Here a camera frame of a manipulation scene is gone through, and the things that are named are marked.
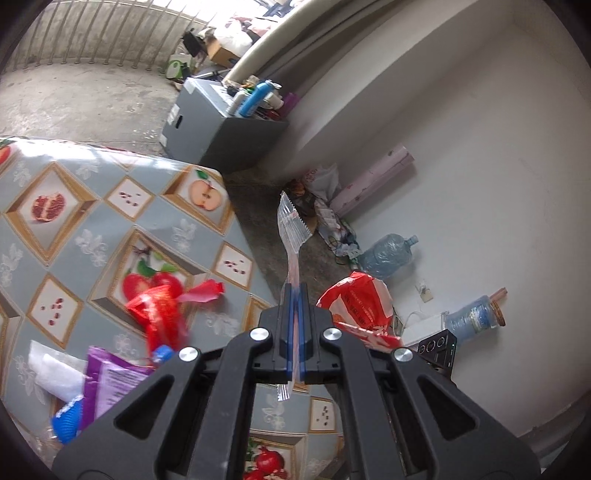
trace metal screw head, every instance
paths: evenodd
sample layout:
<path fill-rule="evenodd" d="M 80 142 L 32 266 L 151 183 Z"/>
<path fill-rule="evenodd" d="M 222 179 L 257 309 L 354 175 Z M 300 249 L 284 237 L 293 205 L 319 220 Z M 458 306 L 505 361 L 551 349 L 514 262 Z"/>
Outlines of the metal screw head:
<path fill-rule="evenodd" d="M 178 353 L 178 357 L 183 362 L 192 362 L 193 360 L 195 360 L 197 358 L 198 355 L 199 355 L 199 352 L 197 351 L 196 348 L 193 348 L 192 346 L 186 346 Z"/>
<path fill-rule="evenodd" d="M 266 340 L 269 337 L 269 330 L 263 327 L 257 327 L 251 330 L 251 338 L 257 342 Z"/>
<path fill-rule="evenodd" d="M 399 362 L 410 362 L 413 359 L 413 351 L 408 348 L 399 348 L 394 352 L 394 358 Z"/>
<path fill-rule="evenodd" d="M 341 332 L 338 328 L 330 327 L 327 328 L 324 332 L 322 332 L 322 335 L 327 340 L 338 340 L 343 336 L 343 332 Z"/>

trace cardboard box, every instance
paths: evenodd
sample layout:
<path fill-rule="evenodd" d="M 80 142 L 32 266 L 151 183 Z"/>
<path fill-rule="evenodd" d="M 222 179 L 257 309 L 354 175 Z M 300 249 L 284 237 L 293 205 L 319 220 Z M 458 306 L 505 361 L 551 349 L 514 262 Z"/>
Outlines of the cardboard box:
<path fill-rule="evenodd" d="M 240 60 L 239 56 L 234 55 L 231 51 L 222 47 L 222 44 L 217 40 L 217 38 L 212 38 L 207 43 L 207 56 L 212 62 L 229 69 L 231 69 L 238 60 Z"/>

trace gray storage box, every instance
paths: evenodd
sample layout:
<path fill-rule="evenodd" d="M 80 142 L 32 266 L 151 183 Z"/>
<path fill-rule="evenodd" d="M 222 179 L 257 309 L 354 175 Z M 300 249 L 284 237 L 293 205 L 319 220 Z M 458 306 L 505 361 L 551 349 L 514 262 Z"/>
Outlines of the gray storage box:
<path fill-rule="evenodd" d="M 220 83 L 187 79 L 160 136 L 166 153 L 175 160 L 221 173 L 254 166 L 288 124 L 228 115 L 231 101 Z"/>

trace blue bottle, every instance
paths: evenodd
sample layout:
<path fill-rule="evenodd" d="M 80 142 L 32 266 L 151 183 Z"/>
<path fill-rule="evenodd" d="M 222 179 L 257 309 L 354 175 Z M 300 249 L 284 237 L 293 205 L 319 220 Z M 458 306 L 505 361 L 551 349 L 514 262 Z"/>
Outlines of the blue bottle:
<path fill-rule="evenodd" d="M 505 319 L 497 303 L 484 295 L 455 313 L 443 313 L 443 327 L 457 338 L 457 344 L 478 333 L 503 326 Z"/>
<path fill-rule="evenodd" d="M 251 93 L 250 97 L 247 98 L 242 106 L 238 109 L 238 114 L 242 116 L 251 116 L 255 112 L 259 103 L 261 103 L 263 99 L 269 94 L 269 92 L 273 91 L 274 88 L 275 85 L 270 80 L 259 83 Z"/>
<path fill-rule="evenodd" d="M 416 235 L 405 240 L 400 235 L 390 233 L 357 257 L 359 268 L 373 278 L 386 280 L 413 259 L 410 247 L 417 242 Z"/>

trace fruit-patterned tablecloth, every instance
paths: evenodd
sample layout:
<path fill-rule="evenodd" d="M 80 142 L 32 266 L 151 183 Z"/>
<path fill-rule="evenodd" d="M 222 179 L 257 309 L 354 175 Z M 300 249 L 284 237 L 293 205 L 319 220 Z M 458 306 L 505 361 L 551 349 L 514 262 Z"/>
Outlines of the fruit-patterned tablecloth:
<path fill-rule="evenodd" d="M 222 298 L 183 314 L 190 344 L 227 344 L 275 304 L 214 170 L 57 140 L 0 139 L 0 397 L 31 443 L 59 402 L 35 384 L 31 340 L 79 358 L 89 345 L 145 358 L 125 303 L 151 285 L 207 278 Z M 284 464 L 315 478 L 343 447 L 337 406 L 321 385 L 279 403 L 259 385 L 245 470 Z"/>

